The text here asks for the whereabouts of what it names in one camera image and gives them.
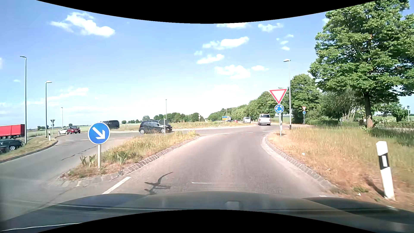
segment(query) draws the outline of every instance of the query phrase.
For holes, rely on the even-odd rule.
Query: white car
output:
[[[270,114],[260,114],[258,119],[258,125],[266,124],[270,125]]]
[[[59,129],[58,130],[58,135],[66,134],[66,131],[67,131],[67,128]]]
[[[252,119],[249,116],[243,117],[243,123],[251,123]]]

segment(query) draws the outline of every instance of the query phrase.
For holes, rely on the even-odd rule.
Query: direction sign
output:
[[[281,104],[278,104],[274,107],[276,113],[282,113],[284,111],[284,107]]]
[[[273,98],[276,100],[277,104],[280,104],[282,102],[282,99],[284,97],[284,94],[286,93],[287,89],[277,89],[277,90],[269,90],[269,92],[272,94]]]
[[[108,125],[103,122],[94,123],[88,130],[89,140],[96,145],[105,143],[109,139],[110,134]]]

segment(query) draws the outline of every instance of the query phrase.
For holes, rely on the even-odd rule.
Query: yield sign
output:
[[[269,92],[272,94],[273,98],[276,100],[278,104],[282,102],[284,94],[286,93],[287,89],[277,89],[277,90],[270,90]]]

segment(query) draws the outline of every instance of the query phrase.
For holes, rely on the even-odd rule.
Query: white dashed line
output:
[[[125,181],[129,180],[130,178],[131,177],[125,177],[123,180],[118,182],[116,185],[112,186],[110,189],[103,192],[103,194],[108,194],[108,193],[112,192],[114,189],[118,188],[121,184],[125,183]]]

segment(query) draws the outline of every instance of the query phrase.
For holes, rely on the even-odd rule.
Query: blue sign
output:
[[[102,122],[96,122],[88,130],[89,140],[96,145],[105,143],[109,139],[110,134],[109,127]]]
[[[284,107],[281,104],[278,104],[274,107],[276,113],[282,113],[284,111]]]

